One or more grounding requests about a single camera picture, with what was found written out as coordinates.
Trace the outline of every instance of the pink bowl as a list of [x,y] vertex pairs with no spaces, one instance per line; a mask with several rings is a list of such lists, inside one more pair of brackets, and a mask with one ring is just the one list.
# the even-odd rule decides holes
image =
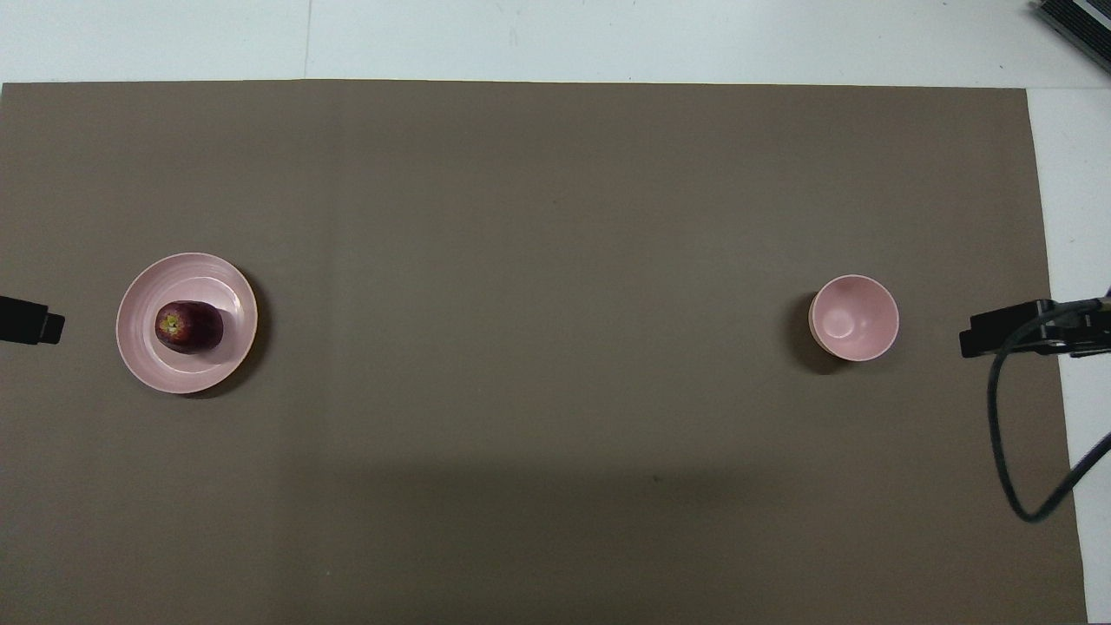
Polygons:
[[810,302],[810,334],[838,359],[871,361],[895,342],[899,306],[883,284],[867,275],[833,278]]

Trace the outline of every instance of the white table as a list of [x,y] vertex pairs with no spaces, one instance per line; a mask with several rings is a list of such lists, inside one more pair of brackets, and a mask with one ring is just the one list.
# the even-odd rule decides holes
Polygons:
[[[0,82],[300,78],[1025,88],[1052,296],[1111,284],[1111,74],[1021,0],[0,0]],[[1061,376],[1075,462],[1111,431],[1111,357]],[[1111,621],[1111,461],[1075,502]]]

